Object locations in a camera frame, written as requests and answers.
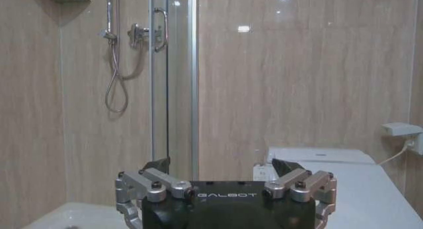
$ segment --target metal pipe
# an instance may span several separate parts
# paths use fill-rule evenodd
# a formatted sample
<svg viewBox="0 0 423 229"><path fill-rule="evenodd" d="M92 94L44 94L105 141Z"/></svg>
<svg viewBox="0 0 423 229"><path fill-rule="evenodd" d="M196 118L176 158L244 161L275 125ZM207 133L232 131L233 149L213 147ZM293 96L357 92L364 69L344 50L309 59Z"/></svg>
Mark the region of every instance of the metal pipe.
<svg viewBox="0 0 423 229"><path fill-rule="evenodd" d="M107 0L107 32L112 33L113 0Z"/></svg>

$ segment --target silver metal bracket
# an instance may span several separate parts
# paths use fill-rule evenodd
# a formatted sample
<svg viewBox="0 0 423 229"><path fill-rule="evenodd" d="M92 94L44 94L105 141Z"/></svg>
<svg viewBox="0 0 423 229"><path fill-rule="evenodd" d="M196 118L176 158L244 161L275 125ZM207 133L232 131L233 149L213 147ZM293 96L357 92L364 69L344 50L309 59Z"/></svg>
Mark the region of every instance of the silver metal bracket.
<svg viewBox="0 0 423 229"><path fill-rule="evenodd" d="M269 199L280 199L289 190L291 199L296 202L308 202L311 198L317 202L315 228L323 229L328 215L336 209L336 179L329 172L295 169L283 177L264 183L263 194Z"/></svg>
<svg viewBox="0 0 423 229"><path fill-rule="evenodd" d="M279 179L264 183L264 193L272 199L283 198L284 193L289 190L291 185L297 181L303 181L309 176L309 173L311 172L304 169L295 169Z"/></svg>
<svg viewBox="0 0 423 229"><path fill-rule="evenodd" d="M181 181L153 168L120 173L115 187L116 209L124 214L131 229L141 229L137 207L141 208L141 200L145 197L149 202L159 203L165 200L167 190L175 198L189 199L193 195L188 181Z"/></svg>
<svg viewBox="0 0 423 229"><path fill-rule="evenodd" d="M141 220L137 207L132 200L139 202L147 197L149 202L161 202L165 199L165 186L151 181L137 172L120 173L115 180L116 209L124 214L127 226L141 229Z"/></svg>
<svg viewBox="0 0 423 229"><path fill-rule="evenodd" d="M296 202L308 202L313 198L316 206L315 228L323 229L328 215L336 209L336 179L329 172L317 171L304 181L291 185L291 199Z"/></svg>
<svg viewBox="0 0 423 229"><path fill-rule="evenodd" d="M193 191L188 181L181 181L155 168L145 169L143 175L152 181L159 181L171 191L172 196L180 199L189 199Z"/></svg>

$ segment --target white appliance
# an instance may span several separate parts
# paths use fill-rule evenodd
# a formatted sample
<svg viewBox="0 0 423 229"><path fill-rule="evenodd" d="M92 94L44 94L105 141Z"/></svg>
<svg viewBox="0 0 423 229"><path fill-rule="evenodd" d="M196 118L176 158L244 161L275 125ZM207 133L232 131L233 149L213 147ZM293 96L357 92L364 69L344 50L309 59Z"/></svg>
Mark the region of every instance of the white appliance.
<svg viewBox="0 0 423 229"><path fill-rule="evenodd" d="M327 229L423 229L423 220L396 189L381 166L360 150L269 148L255 180L277 178L272 159L297 162L307 170L332 172L337 179L336 211Z"/></svg>

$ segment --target shower enclosure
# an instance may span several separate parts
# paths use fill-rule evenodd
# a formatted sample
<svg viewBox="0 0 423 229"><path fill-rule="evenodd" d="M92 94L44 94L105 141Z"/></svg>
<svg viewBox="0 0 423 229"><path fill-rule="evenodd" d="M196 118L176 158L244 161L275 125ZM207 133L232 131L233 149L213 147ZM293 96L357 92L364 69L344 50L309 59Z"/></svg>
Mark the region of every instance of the shower enclosure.
<svg viewBox="0 0 423 229"><path fill-rule="evenodd" d="M196 0L149 0L149 10L157 7L167 10L168 20L151 11L149 29L164 30L168 22L168 43L156 51L149 35L152 159L169 156L169 173L192 179L197 178Z"/></svg>

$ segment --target white cable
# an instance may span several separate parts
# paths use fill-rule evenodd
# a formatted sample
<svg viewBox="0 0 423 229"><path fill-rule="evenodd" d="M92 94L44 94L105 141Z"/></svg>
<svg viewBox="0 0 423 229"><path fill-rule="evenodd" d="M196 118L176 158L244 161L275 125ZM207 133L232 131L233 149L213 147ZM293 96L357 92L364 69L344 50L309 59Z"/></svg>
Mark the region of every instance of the white cable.
<svg viewBox="0 0 423 229"><path fill-rule="evenodd" d="M407 151L408 147L412 147L412 146L413 146L413 144L415 144L415 141L413 141L413 140L411 140L411 139L405 140L404 146L403 146L403 148L401 148L401 151L400 151L395 156L392 156L391 158L388 158L388 159L385 159L383 162L380 162L377 165L380 166L380 165L383 165L384 163L387 163L387 162L389 162L391 160L393 160L396 157L399 157L399 156Z"/></svg>

